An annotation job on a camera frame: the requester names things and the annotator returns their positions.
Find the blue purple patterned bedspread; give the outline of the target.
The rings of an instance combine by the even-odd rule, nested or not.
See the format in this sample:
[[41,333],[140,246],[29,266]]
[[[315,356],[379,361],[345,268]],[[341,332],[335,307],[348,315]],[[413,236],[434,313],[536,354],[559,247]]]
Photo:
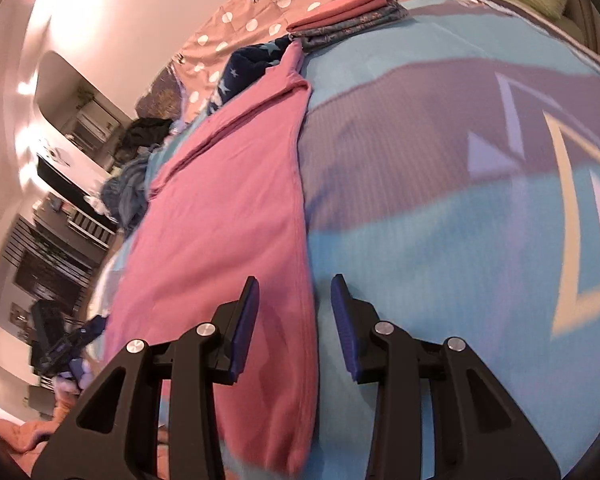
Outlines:
[[317,404],[298,479],[359,479],[376,387],[332,278],[413,337],[463,338],[567,479],[600,479],[600,62],[488,0],[304,54],[298,135]]

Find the purple printed pillow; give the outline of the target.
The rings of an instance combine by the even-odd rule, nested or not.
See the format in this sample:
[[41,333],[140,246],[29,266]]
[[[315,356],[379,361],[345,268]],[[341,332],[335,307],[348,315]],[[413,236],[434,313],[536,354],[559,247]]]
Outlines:
[[183,88],[169,63],[136,102],[135,113],[138,118],[175,120],[181,117],[182,102]]

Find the black clothing pile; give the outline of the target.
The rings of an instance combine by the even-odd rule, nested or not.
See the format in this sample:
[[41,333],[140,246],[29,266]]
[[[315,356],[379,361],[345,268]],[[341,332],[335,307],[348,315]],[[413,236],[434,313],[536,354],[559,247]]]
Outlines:
[[141,148],[160,145],[170,134],[171,118],[144,117],[129,124],[114,148],[114,160],[126,164],[134,159]]

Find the navy star patterned garment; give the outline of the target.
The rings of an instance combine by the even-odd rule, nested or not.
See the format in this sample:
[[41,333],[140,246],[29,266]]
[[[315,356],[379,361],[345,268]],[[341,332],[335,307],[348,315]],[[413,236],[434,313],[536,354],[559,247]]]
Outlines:
[[252,44],[234,51],[224,67],[207,105],[207,115],[216,113],[228,101],[259,80],[269,67],[277,65],[291,44],[288,36]]

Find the pink cloth garment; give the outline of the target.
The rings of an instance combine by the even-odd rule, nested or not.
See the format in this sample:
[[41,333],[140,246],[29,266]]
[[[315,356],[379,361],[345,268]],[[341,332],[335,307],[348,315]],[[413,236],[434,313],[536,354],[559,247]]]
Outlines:
[[318,382],[297,148],[311,95],[302,62],[289,46],[160,167],[104,336],[106,359],[134,338],[173,340],[256,278],[246,368],[216,389],[216,416],[235,460],[291,478],[309,457]]

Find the blue crumpled blanket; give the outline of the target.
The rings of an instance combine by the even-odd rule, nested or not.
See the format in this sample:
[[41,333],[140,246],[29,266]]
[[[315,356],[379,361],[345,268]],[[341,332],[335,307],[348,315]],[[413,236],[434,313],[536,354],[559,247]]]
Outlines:
[[145,180],[149,157],[150,154],[145,153],[128,162],[100,191],[102,203],[125,238],[133,234],[148,209]]

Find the pink polka dot sheet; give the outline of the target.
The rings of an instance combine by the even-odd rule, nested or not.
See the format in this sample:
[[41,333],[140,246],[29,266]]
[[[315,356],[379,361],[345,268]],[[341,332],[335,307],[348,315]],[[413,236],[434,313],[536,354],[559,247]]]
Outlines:
[[222,4],[190,36],[173,61],[186,95],[184,120],[190,122],[204,110],[234,50],[283,36],[289,24],[332,1],[228,0]]

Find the grey patterned folded garment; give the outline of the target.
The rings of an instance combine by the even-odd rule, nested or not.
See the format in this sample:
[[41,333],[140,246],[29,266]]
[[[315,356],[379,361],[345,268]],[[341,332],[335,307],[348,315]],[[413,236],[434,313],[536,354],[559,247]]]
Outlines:
[[291,32],[289,37],[292,40],[299,40],[304,52],[313,52],[338,44],[350,37],[361,35],[368,30],[405,20],[407,17],[408,11],[403,6],[396,2],[390,2],[382,8],[335,24],[311,26],[302,32]]

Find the coral folded garment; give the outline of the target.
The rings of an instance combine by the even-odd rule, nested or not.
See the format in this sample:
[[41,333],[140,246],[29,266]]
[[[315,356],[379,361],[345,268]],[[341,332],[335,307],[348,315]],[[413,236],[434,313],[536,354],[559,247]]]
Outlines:
[[295,34],[312,28],[320,28],[328,25],[356,18],[364,13],[375,11],[388,3],[388,0],[332,0],[321,4],[316,9],[304,14],[290,23],[287,32]]

